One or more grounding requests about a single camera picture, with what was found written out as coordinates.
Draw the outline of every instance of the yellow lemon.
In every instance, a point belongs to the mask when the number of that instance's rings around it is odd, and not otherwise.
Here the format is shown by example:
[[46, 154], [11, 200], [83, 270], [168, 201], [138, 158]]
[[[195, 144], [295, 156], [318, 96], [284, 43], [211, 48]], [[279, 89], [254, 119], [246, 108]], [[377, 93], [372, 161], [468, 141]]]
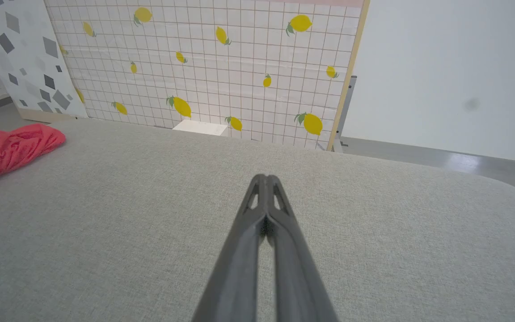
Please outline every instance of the yellow lemon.
[[152, 18], [150, 10], [140, 7], [135, 11], [135, 25], [141, 25], [143, 22], [149, 22]]
[[75, 90], [77, 91], [77, 94], [78, 94], [78, 96], [80, 98], [80, 101], [84, 102], [84, 96], [82, 96], [82, 93], [80, 92], [80, 90], [78, 88], [75, 88]]
[[178, 59], [178, 61], [182, 64], [188, 62], [188, 59], [185, 59], [184, 55], [182, 55], [182, 53], [180, 53], [179, 51], [176, 52], [176, 59]]
[[298, 120], [299, 124], [303, 122], [303, 127], [307, 132], [311, 134], [321, 135], [321, 130], [323, 130], [323, 123], [321, 120], [314, 116], [313, 114], [302, 113], [297, 114], [294, 118], [294, 121]]
[[241, 131], [241, 121], [233, 116], [228, 116], [227, 118], [224, 118], [226, 122], [228, 122], [234, 130]]
[[294, 31], [299, 31], [300, 33], [302, 33], [303, 31], [309, 29], [311, 25], [311, 20], [309, 20], [308, 16], [305, 16], [304, 14], [298, 14], [287, 25], [286, 34], [295, 34]]
[[266, 75], [265, 79], [263, 79], [263, 86], [270, 87], [270, 85], [271, 85], [271, 76], [268, 74], [268, 75]]
[[69, 52], [68, 52], [68, 51], [66, 51], [66, 50], [65, 50], [65, 48], [63, 48], [63, 46], [59, 45], [59, 49], [60, 49], [60, 51], [61, 51], [61, 53], [62, 53], [63, 55], [68, 55], [68, 54], [69, 54]]
[[334, 79], [335, 77], [339, 77], [339, 73], [335, 72], [335, 67], [327, 66], [327, 76]]
[[97, 36], [97, 34], [94, 32], [93, 28], [86, 21], [84, 21], [82, 23], [82, 30], [84, 30], [84, 32], [86, 32], [87, 35], [90, 35], [90, 37], [96, 37]]
[[180, 115], [186, 116], [187, 118], [192, 117], [192, 110], [190, 110], [188, 102], [182, 100], [182, 98], [170, 96], [166, 98], [166, 104], [174, 106], [176, 112], [180, 113]]
[[229, 45], [232, 43], [232, 41], [227, 37], [227, 35], [225, 35], [225, 30], [223, 30], [220, 27], [216, 29], [216, 38], [219, 42], [223, 43], [224, 45]]
[[124, 114], [124, 115], [127, 115], [128, 112], [127, 112], [127, 108], [124, 107], [123, 104], [120, 104], [119, 102], [113, 102], [111, 104], [114, 108], [116, 108], [118, 110], [118, 112], [120, 112], [121, 114]]

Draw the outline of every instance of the wooden frame edge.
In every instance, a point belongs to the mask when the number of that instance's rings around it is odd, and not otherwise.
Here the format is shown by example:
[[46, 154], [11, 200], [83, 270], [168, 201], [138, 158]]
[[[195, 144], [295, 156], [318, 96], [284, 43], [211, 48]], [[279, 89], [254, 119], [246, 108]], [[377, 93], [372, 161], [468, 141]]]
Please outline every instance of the wooden frame edge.
[[361, 15], [359, 17], [359, 25], [357, 26], [357, 32], [355, 35], [355, 42], [353, 43], [353, 50], [351, 52], [351, 59], [349, 60], [349, 66], [347, 67], [347, 73], [345, 74], [345, 82], [343, 83], [343, 90], [341, 90], [341, 98], [339, 99], [339, 106], [337, 108], [337, 114], [335, 114], [335, 120], [333, 121], [333, 129], [331, 129], [331, 136], [327, 143], [327, 151], [333, 149], [333, 141], [335, 141], [335, 135], [337, 135], [337, 126], [339, 126], [339, 120], [341, 120], [341, 113], [343, 112], [343, 106], [345, 104], [345, 97], [347, 96], [347, 88], [349, 86], [349, 80], [353, 74], [353, 67], [355, 66], [355, 59], [359, 51], [359, 44], [363, 35], [364, 24], [367, 19], [368, 6], [371, 0], [364, 0], [363, 8], [361, 8]]
[[20, 108], [18, 107], [18, 104], [15, 102], [15, 100], [13, 102], [15, 103], [15, 106], [17, 108], [17, 112], [19, 112], [19, 116], [21, 116], [21, 118], [25, 120], [43, 123], [53, 123], [65, 120], [74, 120], [77, 118], [76, 116], [68, 114], [49, 113], [43, 112], [42, 110], [29, 110], [26, 108]]

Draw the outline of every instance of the grid pattern board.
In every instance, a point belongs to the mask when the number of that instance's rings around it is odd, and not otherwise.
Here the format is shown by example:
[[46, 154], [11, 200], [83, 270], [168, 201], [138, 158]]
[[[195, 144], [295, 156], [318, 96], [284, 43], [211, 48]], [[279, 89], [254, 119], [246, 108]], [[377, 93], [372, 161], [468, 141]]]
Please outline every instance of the grid pattern board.
[[[360, 8], [253, 0], [46, 5], [90, 117], [172, 128], [188, 118], [176, 100], [168, 104], [179, 97], [192, 120], [229, 123], [232, 137], [327, 147]], [[288, 31], [298, 15], [312, 25]], [[296, 119], [304, 113], [317, 123]], [[308, 123], [322, 130], [313, 134]]]

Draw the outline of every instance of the white foam block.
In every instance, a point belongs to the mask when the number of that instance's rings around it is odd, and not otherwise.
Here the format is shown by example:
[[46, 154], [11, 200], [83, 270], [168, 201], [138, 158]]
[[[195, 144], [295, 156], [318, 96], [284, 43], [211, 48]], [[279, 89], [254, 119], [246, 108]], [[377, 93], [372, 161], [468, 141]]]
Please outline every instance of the white foam block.
[[172, 130], [196, 132], [217, 136], [228, 136], [228, 131], [226, 130], [227, 128], [228, 126], [225, 124], [213, 124], [192, 120], [183, 120]]

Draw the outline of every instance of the red cloth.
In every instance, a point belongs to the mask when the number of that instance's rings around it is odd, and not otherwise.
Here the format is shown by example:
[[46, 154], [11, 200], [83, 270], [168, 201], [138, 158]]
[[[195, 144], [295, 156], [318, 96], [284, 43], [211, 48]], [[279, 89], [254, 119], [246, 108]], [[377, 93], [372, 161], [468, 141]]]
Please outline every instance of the red cloth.
[[63, 142], [65, 135], [61, 131], [43, 124], [31, 124], [11, 132], [0, 131], [0, 175], [23, 167]]

